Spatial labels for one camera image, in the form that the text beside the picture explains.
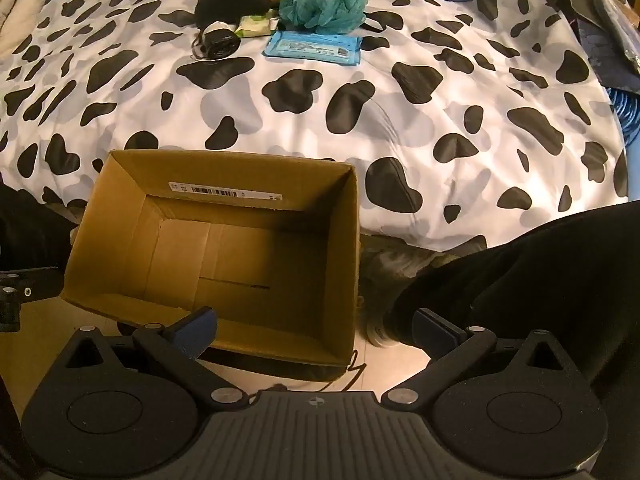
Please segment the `beige quilted blanket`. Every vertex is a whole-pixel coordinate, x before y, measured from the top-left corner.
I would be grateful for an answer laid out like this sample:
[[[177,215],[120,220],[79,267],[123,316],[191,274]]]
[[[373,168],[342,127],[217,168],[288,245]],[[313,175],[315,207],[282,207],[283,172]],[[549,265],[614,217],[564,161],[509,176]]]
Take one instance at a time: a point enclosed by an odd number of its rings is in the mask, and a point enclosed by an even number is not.
[[[36,26],[44,0],[1,0],[1,59],[7,58]]]

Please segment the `green white tissue pack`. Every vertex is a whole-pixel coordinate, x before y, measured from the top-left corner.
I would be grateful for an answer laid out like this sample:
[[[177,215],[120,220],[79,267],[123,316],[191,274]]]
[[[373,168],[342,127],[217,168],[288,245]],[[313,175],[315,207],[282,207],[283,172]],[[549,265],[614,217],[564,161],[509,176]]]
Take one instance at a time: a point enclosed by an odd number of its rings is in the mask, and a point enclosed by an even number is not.
[[[245,15],[240,19],[234,33],[239,38],[268,37],[274,34],[278,24],[277,14]]]

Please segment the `black fuzzy pouch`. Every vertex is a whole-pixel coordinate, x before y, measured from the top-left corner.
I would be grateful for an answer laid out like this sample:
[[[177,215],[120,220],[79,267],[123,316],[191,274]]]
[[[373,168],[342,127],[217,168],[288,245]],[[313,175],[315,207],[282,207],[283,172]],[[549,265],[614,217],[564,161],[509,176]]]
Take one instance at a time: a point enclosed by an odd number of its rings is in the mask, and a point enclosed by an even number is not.
[[[204,30],[215,22],[237,25],[243,16],[266,14],[270,8],[271,0],[198,0],[195,26]]]

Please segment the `black clothed leg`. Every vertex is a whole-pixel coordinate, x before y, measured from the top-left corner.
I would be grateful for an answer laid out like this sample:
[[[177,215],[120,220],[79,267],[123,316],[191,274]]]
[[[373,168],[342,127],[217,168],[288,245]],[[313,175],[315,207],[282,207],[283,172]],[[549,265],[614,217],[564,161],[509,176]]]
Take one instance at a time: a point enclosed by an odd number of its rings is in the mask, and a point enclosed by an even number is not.
[[[509,243],[428,266],[368,300],[370,330],[411,341],[427,308],[459,327],[525,338],[548,330],[597,392],[639,387],[639,205],[593,209]]]

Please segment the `cow print blanket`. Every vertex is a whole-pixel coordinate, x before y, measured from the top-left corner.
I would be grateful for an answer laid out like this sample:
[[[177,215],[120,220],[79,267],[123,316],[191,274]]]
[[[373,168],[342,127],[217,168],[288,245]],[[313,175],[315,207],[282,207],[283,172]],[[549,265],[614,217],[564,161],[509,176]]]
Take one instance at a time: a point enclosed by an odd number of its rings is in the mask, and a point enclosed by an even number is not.
[[[368,0],[355,66],[193,55],[198,0],[48,0],[1,65],[1,177],[88,200],[124,148],[349,162],[366,231],[443,252],[623,203],[623,135],[548,0]]]

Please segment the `black white sock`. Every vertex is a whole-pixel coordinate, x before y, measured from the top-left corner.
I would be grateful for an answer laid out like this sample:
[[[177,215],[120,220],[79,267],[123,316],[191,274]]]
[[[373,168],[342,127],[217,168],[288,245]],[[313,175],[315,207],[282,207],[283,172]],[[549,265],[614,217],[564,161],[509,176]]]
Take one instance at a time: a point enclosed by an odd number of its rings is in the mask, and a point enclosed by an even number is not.
[[[228,58],[239,49],[241,38],[235,33],[236,26],[225,22],[213,22],[201,32],[202,52],[208,60]]]

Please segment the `dark clutter pile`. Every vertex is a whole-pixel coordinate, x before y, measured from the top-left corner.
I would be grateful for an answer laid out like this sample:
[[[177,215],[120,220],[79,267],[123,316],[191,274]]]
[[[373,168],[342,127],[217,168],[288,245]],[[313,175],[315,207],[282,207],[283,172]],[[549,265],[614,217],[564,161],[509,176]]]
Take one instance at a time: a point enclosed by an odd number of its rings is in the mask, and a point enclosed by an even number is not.
[[[639,32],[614,0],[474,0],[500,44],[552,82],[639,93]]]

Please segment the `teal mesh bath loofah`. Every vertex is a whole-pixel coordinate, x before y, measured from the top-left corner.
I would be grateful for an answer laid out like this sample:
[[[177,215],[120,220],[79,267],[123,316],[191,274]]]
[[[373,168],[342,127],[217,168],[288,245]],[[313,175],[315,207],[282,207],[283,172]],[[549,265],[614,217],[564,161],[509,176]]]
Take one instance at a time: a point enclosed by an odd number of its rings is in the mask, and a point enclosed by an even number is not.
[[[346,35],[366,18],[368,0],[280,0],[280,21],[292,29]]]

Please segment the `brown cardboard box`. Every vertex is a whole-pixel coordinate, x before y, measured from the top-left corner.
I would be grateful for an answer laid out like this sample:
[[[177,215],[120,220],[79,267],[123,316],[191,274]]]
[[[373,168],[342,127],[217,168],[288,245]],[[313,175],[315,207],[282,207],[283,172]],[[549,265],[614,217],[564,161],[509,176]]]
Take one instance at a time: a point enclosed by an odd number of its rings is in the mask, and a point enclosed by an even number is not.
[[[134,325],[209,307],[216,349],[342,370],[355,338],[358,212],[356,170],[344,162],[114,151],[62,296]]]

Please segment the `blue wet wipes pack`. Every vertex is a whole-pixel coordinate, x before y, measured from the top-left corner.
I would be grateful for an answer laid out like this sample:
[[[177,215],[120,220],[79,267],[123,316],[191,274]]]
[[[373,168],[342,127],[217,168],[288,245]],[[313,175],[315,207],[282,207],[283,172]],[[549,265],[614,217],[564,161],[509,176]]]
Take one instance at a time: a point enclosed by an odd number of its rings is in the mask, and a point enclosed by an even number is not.
[[[321,35],[310,32],[276,32],[262,54],[267,58],[292,58],[357,66],[361,60],[361,38],[345,35]]]

